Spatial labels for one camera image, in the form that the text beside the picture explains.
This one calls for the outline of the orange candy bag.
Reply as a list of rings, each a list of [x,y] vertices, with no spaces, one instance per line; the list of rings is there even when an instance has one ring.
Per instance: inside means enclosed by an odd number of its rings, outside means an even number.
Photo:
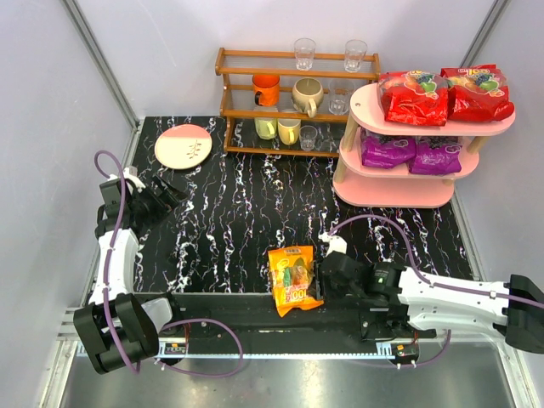
[[[269,279],[278,315],[291,310],[319,308],[324,301],[315,293],[314,248],[289,246],[268,251]]]

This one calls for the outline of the pink and cream plate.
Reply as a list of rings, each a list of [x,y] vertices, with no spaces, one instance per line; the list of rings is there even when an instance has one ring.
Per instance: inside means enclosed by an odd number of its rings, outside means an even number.
[[[205,128],[183,124],[162,133],[154,151],[156,159],[164,167],[186,170],[203,163],[212,147],[212,137]]]

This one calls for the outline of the purple candy bag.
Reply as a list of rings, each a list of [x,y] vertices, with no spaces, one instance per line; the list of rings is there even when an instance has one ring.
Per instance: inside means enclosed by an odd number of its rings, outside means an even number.
[[[365,167],[391,169],[416,156],[412,137],[389,136],[365,130],[360,137],[361,163]]]
[[[409,172],[431,176],[459,173],[461,150],[458,137],[420,137],[416,140],[416,155],[408,164]]]

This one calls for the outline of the red candy bag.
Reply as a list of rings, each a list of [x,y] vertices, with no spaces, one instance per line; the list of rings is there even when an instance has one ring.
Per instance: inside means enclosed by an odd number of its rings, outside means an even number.
[[[499,122],[514,113],[507,78],[495,64],[442,68],[448,83],[448,119]]]
[[[448,83],[426,71],[383,73],[377,94],[386,122],[443,127],[448,118]]]

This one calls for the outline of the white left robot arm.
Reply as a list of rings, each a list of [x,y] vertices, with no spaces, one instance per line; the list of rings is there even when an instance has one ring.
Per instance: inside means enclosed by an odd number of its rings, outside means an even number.
[[[173,318],[173,300],[158,295],[141,303],[133,294],[140,238],[160,225],[187,195],[158,175],[150,185],[135,167],[110,175],[100,185],[97,212],[99,272],[88,304],[75,311],[73,324],[96,372],[138,366],[159,351],[159,333]]]

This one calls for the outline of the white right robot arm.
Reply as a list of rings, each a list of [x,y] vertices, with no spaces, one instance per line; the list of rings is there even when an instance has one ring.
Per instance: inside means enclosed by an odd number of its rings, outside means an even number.
[[[323,301],[352,297],[365,309],[388,309],[418,331],[473,332],[543,352],[543,292],[522,275],[507,282],[462,280],[397,263],[363,264],[333,251],[317,268],[309,295]]]

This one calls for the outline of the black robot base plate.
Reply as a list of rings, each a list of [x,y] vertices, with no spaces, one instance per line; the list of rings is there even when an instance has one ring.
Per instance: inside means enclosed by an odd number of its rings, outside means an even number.
[[[141,292],[144,303],[165,297],[173,319],[218,320],[237,335],[272,332],[342,332],[363,340],[412,338],[406,306],[371,307],[356,297],[332,299],[316,309],[292,309],[281,317],[269,293],[153,293]]]

